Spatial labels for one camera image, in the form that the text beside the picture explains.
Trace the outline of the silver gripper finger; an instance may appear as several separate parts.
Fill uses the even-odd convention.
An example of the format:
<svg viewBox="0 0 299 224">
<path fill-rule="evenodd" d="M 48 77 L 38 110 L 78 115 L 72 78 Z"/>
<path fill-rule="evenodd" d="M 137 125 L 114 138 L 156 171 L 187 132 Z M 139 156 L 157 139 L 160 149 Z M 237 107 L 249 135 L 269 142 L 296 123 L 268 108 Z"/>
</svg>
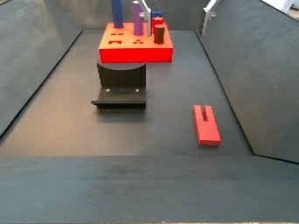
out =
<svg viewBox="0 0 299 224">
<path fill-rule="evenodd" d="M 151 37 L 152 36 L 152 10 L 147 5 L 145 0 L 136 0 L 136 1 L 143 10 L 140 18 L 147 22 L 147 36 Z"/>
<path fill-rule="evenodd" d="M 207 28 L 207 23 L 212 18 L 213 15 L 213 8 L 216 6 L 217 0 L 209 0 L 207 6 L 201 9 L 203 11 L 203 16 L 201 16 L 201 26 L 200 26 L 200 34 L 204 34 L 205 28 Z"/>
</svg>

